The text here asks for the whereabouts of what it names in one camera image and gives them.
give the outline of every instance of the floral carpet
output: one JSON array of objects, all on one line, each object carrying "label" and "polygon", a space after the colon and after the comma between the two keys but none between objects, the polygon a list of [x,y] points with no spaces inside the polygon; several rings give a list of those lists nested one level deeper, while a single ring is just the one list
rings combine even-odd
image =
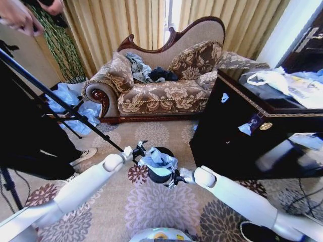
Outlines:
[{"label": "floral carpet", "polygon": [[[194,169],[195,163],[189,147],[194,121],[126,123],[118,126],[100,124],[98,128],[108,134],[121,147],[135,147],[138,140],[149,140],[149,146],[169,148],[178,159],[179,167]],[[76,170],[81,173],[102,161],[108,154],[117,153],[109,143],[94,133],[78,140],[71,132],[70,139],[79,149],[97,147],[97,154]],[[184,231],[194,241],[245,241],[238,225],[245,218],[196,185],[179,183],[169,190],[153,183],[147,177],[147,167],[126,164],[91,199],[77,210],[66,214],[50,227],[38,230],[39,241],[129,241],[140,230],[151,227],[172,227]],[[30,183],[33,177],[28,176]],[[28,206],[52,199],[69,181],[38,181],[27,200]],[[255,191],[281,210],[303,196],[323,186],[322,178],[245,180],[237,181]],[[308,200],[302,199],[289,208],[289,213],[307,213],[323,221],[323,192]],[[309,211],[308,204],[314,209]]]}]

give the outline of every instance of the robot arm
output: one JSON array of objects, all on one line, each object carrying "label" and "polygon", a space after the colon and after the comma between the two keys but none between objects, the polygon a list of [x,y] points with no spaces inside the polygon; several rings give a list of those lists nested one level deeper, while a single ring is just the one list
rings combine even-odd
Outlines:
[{"label": "robot arm", "polygon": [[[64,214],[77,209],[138,154],[143,155],[139,146],[135,150],[126,147],[120,155],[110,154],[104,161],[66,184],[53,200],[43,205],[26,207],[12,215],[0,224],[2,241],[25,241],[28,231],[33,230],[32,224],[38,227],[48,226]],[[318,221],[280,213],[262,196],[205,166],[194,172],[183,168],[178,175],[179,179],[173,181],[169,188],[174,187],[178,181],[198,184],[250,221],[268,227],[286,239],[301,241],[305,234],[316,241],[323,241],[323,225]]]},{"label": "robot arm", "polygon": [[302,241],[307,235],[315,241],[323,241],[323,225],[319,221],[282,213],[264,197],[205,166],[195,170],[194,181],[248,220],[283,238]]},{"label": "robot arm", "polygon": [[51,225],[64,214],[77,209],[126,162],[132,160],[133,150],[130,147],[126,147],[119,155],[108,155],[101,163],[90,167],[62,187],[53,200],[39,206],[26,207],[0,223],[1,241],[26,241],[26,238],[33,237],[33,224],[35,227]]}]

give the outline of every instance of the gold trim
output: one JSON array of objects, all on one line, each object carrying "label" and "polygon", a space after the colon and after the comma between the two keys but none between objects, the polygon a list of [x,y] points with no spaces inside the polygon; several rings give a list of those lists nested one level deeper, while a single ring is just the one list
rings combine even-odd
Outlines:
[{"label": "gold trim", "polygon": [[218,73],[218,77],[266,117],[323,117],[323,113],[268,113]]}]

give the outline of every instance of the cable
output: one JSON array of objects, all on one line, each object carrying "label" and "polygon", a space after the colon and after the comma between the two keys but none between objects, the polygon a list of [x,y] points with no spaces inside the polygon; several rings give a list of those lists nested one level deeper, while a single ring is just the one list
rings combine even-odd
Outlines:
[{"label": "cable", "polygon": [[316,204],[314,207],[312,207],[311,209],[313,210],[313,209],[317,208],[318,206],[322,205],[322,203],[323,203],[323,199],[318,204]]},{"label": "cable", "polygon": [[30,188],[30,184],[29,184],[29,182],[22,176],[22,175],[20,175],[16,170],[15,170],[15,173],[17,174],[17,176],[19,176],[25,183],[26,183],[26,185],[27,185],[27,187],[28,187],[28,196],[27,196],[27,198],[26,198],[26,202],[25,202],[25,205],[24,205],[24,207],[26,206],[26,204],[27,204],[27,201],[28,201],[28,198],[30,197],[30,192],[31,192],[31,188]]},{"label": "cable", "polygon": [[[305,193],[305,191],[304,191],[304,189],[303,189],[303,186],[302,186],[301,178],[299,178],[299,179],[298,179],[298,184],[299,184],[299,188],[300,188],[300,189],[302,190],[302,192],[303,192],[303,195],[306,197],[306,193]],[[314,216],[314,214],[313,214],[313,211],[312,211],[312,208],[311,208],[311,205],[310,205],[310,203],[309,203],[309,198],[308,198],[308,197],[306,197],[306,201],[307,201],[307,204],[308,204],[308,207],[309,207],[309,211],[311,212],[311,214],[312,214],[313,218],[315,218],[315,216]]]},{"label": "cable", "polygon": [[306,196],[303,196],[303,197],[301,197],[301,198],[298,198],[298,199],[296,199],[296,200],[294,200],[289,206],[288,206],[288,208],[287,208],[287,210],[286,210],[286,212],[288,213],[288,211],[291,209],[291,207],[292,207],[292,205],[294,204],[294,203],[296,203],[296,202],[298,202],[298,201],[300,201],[300,200],[303,200],[304,198],[306,198],[306,197],[309,197],[309,196],[312,196],[312,195],[314,195],[314,194],[316,194],[316,193],[319,193],[320,191],[322,191],[323,190],[323,188],[320,188],[320,189],[318,189],[317,191],[315,191],[315,192],[313,192],[313,193],[310,193],[310,194],[307,194]]},{"label": "cable", "polygon": [[3,196],[3,198],[5,199],[5,201],[7,202],[7,204],[10,207],[10,210],[12,211],[12,213],[16,213],[14,208],[12,207],[10,201],[8,200],[8,198],[4,194],[4,190],[3,190],[3,186],[2,186],[2,173],[1,172],[0,172],[0,193]]}]

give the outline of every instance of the blue plastic bag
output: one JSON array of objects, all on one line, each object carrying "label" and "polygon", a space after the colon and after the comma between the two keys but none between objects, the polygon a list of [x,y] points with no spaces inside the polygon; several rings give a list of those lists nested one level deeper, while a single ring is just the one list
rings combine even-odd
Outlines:
[{"label": "blue plastic bag", "polygon": [[[86,101],[80,106],[78,113],[80,115],[85,115],[88,118],[88,121],[92,125],[96,126],[100,123],[100,121],[96,118],[99,116],[100,110],[101,104],[92,101]],[[91,132],[91,129],[79,120],[65,121],[65,123],[79,134],[87,135]]]},{"label": "blue plastic bag", "polygon": [[[61,100],[63,100],[68,105],[77,105],[80,101],[77,98],[77,92],[69,89],[66,83],[58,83],[58,89],[53,91],[56,96],[58,96]],[[55,102],[51,97],[46,94],[46,97],[49,99],[48,104],[49,107],[54,112],[63,112],[65,109],[60,106],[57,102]]]}]

